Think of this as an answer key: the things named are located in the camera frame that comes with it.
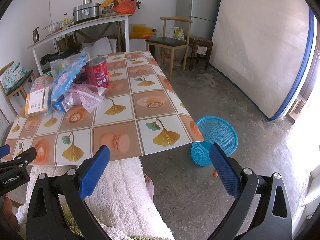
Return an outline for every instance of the white fluffy blanket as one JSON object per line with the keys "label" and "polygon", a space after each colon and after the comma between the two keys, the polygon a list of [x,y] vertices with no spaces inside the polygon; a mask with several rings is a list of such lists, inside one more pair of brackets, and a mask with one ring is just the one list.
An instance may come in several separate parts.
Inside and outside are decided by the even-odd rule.
{"label": "white fluffy blanket", "polygon": [[[17,213],[22,236],[25,235],[28,203],[38,175],[45,172],[49,177],[59,176],[70,168],[74,166],[33,166],[27,187],[27,203]],[[127,236],[174,240],[148,194],[138,157],[110,162],[85,202],[113,240],[132,240]]]}

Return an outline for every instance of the white table frame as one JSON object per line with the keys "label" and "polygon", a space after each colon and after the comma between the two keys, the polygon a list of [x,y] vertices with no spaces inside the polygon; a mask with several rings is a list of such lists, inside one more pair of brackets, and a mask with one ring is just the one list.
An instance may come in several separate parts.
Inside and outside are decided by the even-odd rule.
{"label": "white table frame", "polygon": [[36,54],[36,47],[39,47],[42,44],[45,44],[48,41],[51,41],[59,36],[63,36],[64,34],[67,33],[71,33],[73,31],[77,31],[86,27],[90,27],[90,26],[94,26],[94,25],[100,25],[100,24],[104,24],[104,23],[110,23],[110,22],[120,22],[120,21],[124,21],[124,32],[125,32],[125,51],[129,52],[130,48],[129,48],[129,16],[131,16],[132,14],[125,14],[125,15],[116,15],[116,16],[111,16],[111,17],[104,17],[104,18],[98,18],[98,19],[94,19],[91,21],[87,21],[87,22],[83,22],[83,23],[79,23],[73,26],[70,26],[68,28],[62,29],[56,33],[52,33],[49,36],[45,37],[43,40],[36,42],[35,44],[32,44],[31,46],[29,46],[28,48],[32,48],[33,51],[33,55],[35,57],[36,60],[36,64],[39,70],[40,75],[43,74],[42,72],[42,68],[40,65],[40,61],[39,58]]}

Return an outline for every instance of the black chair seat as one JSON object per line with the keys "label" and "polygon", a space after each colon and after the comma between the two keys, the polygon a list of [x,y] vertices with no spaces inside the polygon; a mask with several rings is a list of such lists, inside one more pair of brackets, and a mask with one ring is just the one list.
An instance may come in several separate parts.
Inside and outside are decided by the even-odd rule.
{"label": "black chair seat", "polygon": [[156,43],[156,44],[167,45],[167,46],[170,46],[170,47],[177,47],[177,46],[181,46],[181,45],[187,45],[186,41],[181,41],[181,40],[177,40],[177,39],[173,39],[173,38],[164,38],[164,37],[151,38],[151,39],[147,39],[146,41],[147,42]]}
{"label": "black chair seat", "polygon": [[28,71],[26,75],[18,81],[17,84],[15,84],[12,88],[10,88],[10,90],[6,93],[6,95],[7,96],[10,95],[13,91],[19,88],[26,81],[26,79],[30,77],[31,73],[32,73],[32,70]]}

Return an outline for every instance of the slipper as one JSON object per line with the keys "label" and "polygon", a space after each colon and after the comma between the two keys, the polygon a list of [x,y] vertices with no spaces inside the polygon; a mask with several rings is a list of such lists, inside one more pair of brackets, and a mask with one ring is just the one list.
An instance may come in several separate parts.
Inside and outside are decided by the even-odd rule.
{"label": "slipper", "polygon": [[151,180],[151,183],[146,182],[146,186],[147,186],[148,193],[153,201],[153,195],[154,195],[155,188],[153,186],[153,182],[152,182],[151,178],[150,178],[150,180]]}

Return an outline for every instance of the refrigerator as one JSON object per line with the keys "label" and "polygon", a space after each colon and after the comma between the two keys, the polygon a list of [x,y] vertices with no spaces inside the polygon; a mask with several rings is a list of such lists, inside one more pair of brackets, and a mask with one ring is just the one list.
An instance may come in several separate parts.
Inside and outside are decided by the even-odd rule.
{"label": "refrigerator", "polygon": [[[219,11],[220,0],[177,0],[176,15],[193,20],[191,36],[212,39]],[[176,22],[176,26],[187,33],[188,24]]]}

